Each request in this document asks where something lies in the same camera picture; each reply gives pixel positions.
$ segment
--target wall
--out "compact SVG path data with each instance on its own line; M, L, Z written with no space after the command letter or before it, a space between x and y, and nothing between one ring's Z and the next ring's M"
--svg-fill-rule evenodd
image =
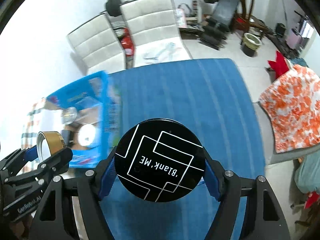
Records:
M26 0L0 35L0 158L20 147L26 114L34 102L81 78L84 66L66 35L104 10L106 0ZM176 6L191 0L175 0ZM264 19L265 0L254 14Z
M314 41L309 48L308 52L304 56L304 60L308 66L320 76L320 64L319 64L319 51L320 51L320 36L315 34Z
M287 30L290 30L294 28L300 20L300 16L294 11L296 10L302 15L304 12L294 0L284 0L284 5L288 18ZM265 23L273 30L277 23L286 25L282 0L269 0Z

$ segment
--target bolt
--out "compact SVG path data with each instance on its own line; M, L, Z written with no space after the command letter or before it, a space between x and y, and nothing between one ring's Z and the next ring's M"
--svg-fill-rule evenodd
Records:
M41 185L43 185L44 184L44 179L39 179L38 180L38 184L41 186Z
M88 171L85 172L85 175L88 176L88 177L92 176L93 174L94 174L93 170L88 170Z
M60 181L60 179L61 179L60 176L55 176L55 177L53 178L53 181L54 181L54 182L58 182L58 181Z
M266 178L264 176L258 176L258 180L260 182L265 182L266 181Z
M225 171L224 174L227 176L227 177L232 177L233 176L233 171Z

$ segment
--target blue tablecloth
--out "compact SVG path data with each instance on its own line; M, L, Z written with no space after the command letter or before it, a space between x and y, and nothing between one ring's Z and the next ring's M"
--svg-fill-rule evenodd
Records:
M213 159L238 176L264 174L259 125L244 81L230 59L200 59L113 73L122 98L121 135L150 118L171 118L193 131ZM242 198L232 239L243 223ZM169 203L132 195L117 178L101 202L116 240L204 239L219 203L205 184Z

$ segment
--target tiled floor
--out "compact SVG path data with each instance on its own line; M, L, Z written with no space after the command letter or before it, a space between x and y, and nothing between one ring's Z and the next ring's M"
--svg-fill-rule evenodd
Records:
M252 102L257 102L259 95L272 83L274 73L269 73L265 67L269 67L268 60L275 60L276 47L267 39L262 39L262 45L255 57L248 57L240 48L242 33L233 33L225 40L224 47L219 51L206 45L200 44L198 40L183 37L184 44L193 58L231 58L247 85ZM293 180L296 167L294 161L287 161L268 165L265 175L272 186L280 206L284 212L292 240L298 240L304 233L304 228L295 225L302 214L301 209L292 210L290 205L302 197Z

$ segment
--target bucket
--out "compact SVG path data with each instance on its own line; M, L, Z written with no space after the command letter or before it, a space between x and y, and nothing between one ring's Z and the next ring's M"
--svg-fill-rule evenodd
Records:
M244 54L249 57L253 57L254 53L261 46L261 44L261 40L257 36L251 33L245 33L242 40L241 48Z

